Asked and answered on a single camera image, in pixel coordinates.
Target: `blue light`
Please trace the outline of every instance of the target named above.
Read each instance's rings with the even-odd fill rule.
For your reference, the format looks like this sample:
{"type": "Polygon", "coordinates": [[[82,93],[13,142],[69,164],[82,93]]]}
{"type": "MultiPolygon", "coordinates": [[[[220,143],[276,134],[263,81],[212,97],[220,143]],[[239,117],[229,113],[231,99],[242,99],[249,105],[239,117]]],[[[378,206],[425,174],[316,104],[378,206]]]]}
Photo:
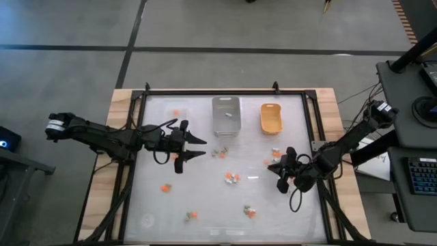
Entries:
{"type": "Polygon", "coordinates": [[[6,148],[8,143],[6,141],[0,140],[0,147],[6,148]]]}

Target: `orange plastic tray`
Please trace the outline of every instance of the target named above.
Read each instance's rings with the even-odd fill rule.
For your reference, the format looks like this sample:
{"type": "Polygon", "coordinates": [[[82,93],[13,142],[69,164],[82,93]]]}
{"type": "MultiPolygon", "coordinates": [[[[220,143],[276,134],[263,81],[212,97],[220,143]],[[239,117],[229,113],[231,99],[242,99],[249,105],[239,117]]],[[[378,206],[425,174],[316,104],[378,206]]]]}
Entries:
{"type": "Polygon", "coordinates": [[[282,131],[281,106],[277,103],[261,105],[261,128],[266,134],[278,134],[282,131]]]}

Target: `keyboard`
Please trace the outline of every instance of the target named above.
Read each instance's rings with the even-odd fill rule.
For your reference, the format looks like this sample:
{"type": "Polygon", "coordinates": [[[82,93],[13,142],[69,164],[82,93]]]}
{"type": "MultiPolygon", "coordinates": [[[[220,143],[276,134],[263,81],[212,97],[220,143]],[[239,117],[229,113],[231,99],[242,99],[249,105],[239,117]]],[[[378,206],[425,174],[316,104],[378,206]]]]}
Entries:
{"type": "Polygon", "coordinates": [[[437,160],[407,158],[411,193],[437,195],[437,160]]]}

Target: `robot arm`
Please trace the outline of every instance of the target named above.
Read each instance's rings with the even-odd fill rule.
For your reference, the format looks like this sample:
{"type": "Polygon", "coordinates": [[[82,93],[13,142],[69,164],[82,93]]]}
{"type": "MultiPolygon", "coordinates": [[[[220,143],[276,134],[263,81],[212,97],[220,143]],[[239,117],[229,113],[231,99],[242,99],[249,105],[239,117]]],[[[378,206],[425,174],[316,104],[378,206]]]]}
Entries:
{"type": "Polygon", "coordinates": [[[57,142],[60,139],[74,139],[87,144],[94,152],[105,151],[116,161],[130,162],[132,154],[140,151],[142,147],[146,150],[167,153],[169,160],[170,153],[178,154],[175,160],[175,172],[183,172],[183,162],[205,154],[203,151],[185,150],[185,142],[189,144],[206,144],[187,131],[188,121],[183,120],[180,127],[171,127],[177,119],[168,121],[160,126],[146,125],[137,129],[116,129],[109,126],[90,122],[75,116],[73,113],[52,113],[48,117],[48,125],[45,133],[48,140],[57,142]],[[166,135],[162,126],[166,125],[171,129],[171,134],[166,135]]]}
{"type": "Polygon", "coordinates": [[[279,163],[268,167],[281,177],[278,180],[278,189],[282,193],[287,193],[289,177],[295,178],[294,184],[302,192],[309,191],[318,179],[328,179],[337,170],[343,155],[355,148],[368,134],[379,128],[391,126],[397,112],[397,109],[393,109],[385,102],[373,100],[364,111],[363,119],[358,125],[338,141],[322,146],[308,164],[296,160],[296,151],[293,147],[289,147],[287,154],[281,157],[279,163]]]}

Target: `white tabletop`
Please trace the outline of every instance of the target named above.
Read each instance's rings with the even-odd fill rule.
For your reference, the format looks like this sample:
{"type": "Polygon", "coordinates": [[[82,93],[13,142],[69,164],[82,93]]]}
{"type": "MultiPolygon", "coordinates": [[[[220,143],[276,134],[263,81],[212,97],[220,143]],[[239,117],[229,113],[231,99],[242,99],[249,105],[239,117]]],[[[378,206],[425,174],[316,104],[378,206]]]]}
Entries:
{"type": "MultiPolygon", "coordinates": [[[[173,160],[166,165],[154,162],[151,152],[138,153],[130,200],[125,241],[127,243],[299,243],[326,242],[317,188],[303,194],[302,207],[293,213],[290,194],[276,188],[278,176],[266,169],[272,148],[282,153],[288,146],[298,154],[311,154],[309,136],[299,95],[239,96],[242,128],[237,137],[219,138],[212,131],[213,96],[148,96],[144,124],[161,124],[173,117],[174,109],[186,110],[188,129],[208,142],[190,145],[189,150],[207,154],[184,164],[184,173],[175,174],[173,160]],[[283,131],[265,135],[261,131],[263,103],[279,103],[283,131]],[[213,157],[213,149],[224,146],[224,159],[213,157]],[[227,172],[241,181],[227,184],[227,172]],[[169,193],[161,191],[171,184],[169,193]],[[244,205],[256,210],[249,219],[244,205]],[[196,211],[188,223],[186,213],[196,211]]],[[[161,161],[163,154],[157,154],[161,161]]],[[[294,207],[298,203],[294,198],[294,207]]]]}

